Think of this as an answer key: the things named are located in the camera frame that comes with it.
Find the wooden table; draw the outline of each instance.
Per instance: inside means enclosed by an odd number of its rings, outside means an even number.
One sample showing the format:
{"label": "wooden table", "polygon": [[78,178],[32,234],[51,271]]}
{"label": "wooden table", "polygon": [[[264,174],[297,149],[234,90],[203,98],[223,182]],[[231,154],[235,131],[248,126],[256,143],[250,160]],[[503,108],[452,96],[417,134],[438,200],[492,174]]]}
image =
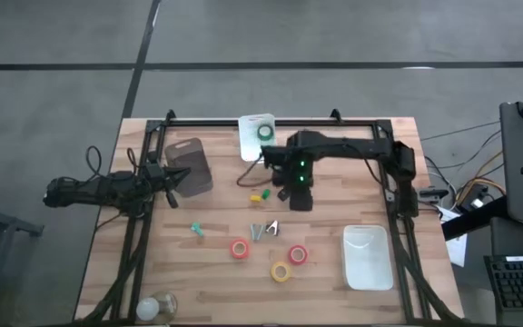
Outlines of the wooden table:
{"label": "wooden table", "polygon": [[[396,140],[414,148],[418,176],[414,187],[429,186],[427,167],[413,118],[392,118]],[[139,157],[145,119],[125,119],[114,152],[112,171],[129,170],[126,148]],[[372,137],[367,127],[311,128],[328,136]],[[280,127],[278,144],[300,130]],[[237,127],[169,128],[165,146],[188,138],[201,139],[213,176],[213,189],[192,198],[177,195],[178,209],[171,209],[163,194],[158,195],[153,212],[141,297],[158,291],[171,291],[179,309],[173,323],[391,323],[404,322],[399,284],[393,261],[394,286],[384,292],[353,291],[342,275],[340,236],[349,224],[377,224],[388,230],[380,186],[370,176],[363,161],[326,158],[314,165],[312,188],[314,209],[291,212],[271,189],[271,197],[259,205],[251,194],[264,188],[240,188],[235,180],[249,165],[240,158]],[[267,178],[270,171],[256,167],[252,179]],[[116,214],[102,209],[98,223]],[[251,242],[251,223],[278,220],[278,237],[263,235]],[[76,318],[84,317],[104,296],[118,270],[126,220],[107,224],[94,237],[84,277]],[[441,300],[462,316],[447,248],[435,213],[421,211],[415,233],[423,273]],[[202,224],[204,238],[190,230],[193,222]],[[238,237],[250,241],[250,257],[233,259],[230,242]],[[276,261],[287,262],[294,244],[303,244],[309,260],[292,267],[292,278],[276,283],[270,268]],[[392,258],[392,246],[389,244]],[[123,299],[123,315],[128,293]],[[415,287],[410,284],[417,308]]]}

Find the keyboard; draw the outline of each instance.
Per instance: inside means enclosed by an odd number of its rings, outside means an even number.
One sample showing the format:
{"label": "keyboard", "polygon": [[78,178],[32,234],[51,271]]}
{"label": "keyboard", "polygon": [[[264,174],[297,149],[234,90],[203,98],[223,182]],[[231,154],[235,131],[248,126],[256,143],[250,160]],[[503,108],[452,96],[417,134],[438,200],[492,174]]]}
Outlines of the keyboard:
{"label": "keyboard", "polygon": [[523,310],[523,255],[484,259],[497,306],[502,311]]}

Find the white plastic container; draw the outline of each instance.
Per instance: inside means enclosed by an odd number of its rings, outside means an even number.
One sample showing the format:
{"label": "white plastic container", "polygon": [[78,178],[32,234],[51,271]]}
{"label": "white plastic container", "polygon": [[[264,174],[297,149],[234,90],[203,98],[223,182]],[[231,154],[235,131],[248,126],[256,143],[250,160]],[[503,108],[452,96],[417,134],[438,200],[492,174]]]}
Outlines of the white plastic container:
{"label": "white plastic container", "polygon": [[353,290],[392,288],[387,231],[377,225],[349,225],[342,235],[344,279]]}
{"label": "white plastic container", "polygon": [[[273,136],[270,140],[262,141],[258,138],[258,128],[262,124],[271,126]],[[238,126],[243,161],[253,162],[257,160],[262,152],[262,145],[276,144],[276,123],[272,114],[252,114],[241,116],[238,119]]]}

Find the green tape roll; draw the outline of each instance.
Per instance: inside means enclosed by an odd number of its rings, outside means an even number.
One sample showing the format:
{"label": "green tape roll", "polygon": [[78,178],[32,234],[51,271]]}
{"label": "green tape roll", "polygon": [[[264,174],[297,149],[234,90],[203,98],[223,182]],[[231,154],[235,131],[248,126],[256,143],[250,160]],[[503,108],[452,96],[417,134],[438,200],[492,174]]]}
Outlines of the green tape roll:
{"label": "green tape roll", "polygon": [[273,138],[273,127],[270,124],[261,124],[258,127],[258,138],[262,141],[270,141]]}

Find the concrete floor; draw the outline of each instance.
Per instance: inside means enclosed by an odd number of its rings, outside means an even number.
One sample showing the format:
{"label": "concrete floor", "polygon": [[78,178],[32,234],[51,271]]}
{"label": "concrete floor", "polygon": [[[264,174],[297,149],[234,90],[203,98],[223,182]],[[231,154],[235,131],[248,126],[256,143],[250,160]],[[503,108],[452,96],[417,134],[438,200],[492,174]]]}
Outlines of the concrete floor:
{"label": "concrete floor", "polygon": [[[0,64],[134,63],[152,0],[0,0]],[[171,0],[147,62],[523,61],[523,0]],[[0,324],[72,318],[98,208],[42,204],[47,183],[107,171],[132,71],[0,71],[0,211],[45,224],[19,235],[0,287]],[[523,100],[523,68],[144,72],[132,117],[251,113],[415,116],[421,137],[498,120]],[[497,125],[423,143],[437,164],[468,159]],[[461,185],[491,155],[462,169]],[[456,170],[445,170],[448,178]],[[504,183],[502,171],[491,175]],[[477,244],[485,250],[488,236]],[[493,322],[482,267],[456,269],[466,315]]]}

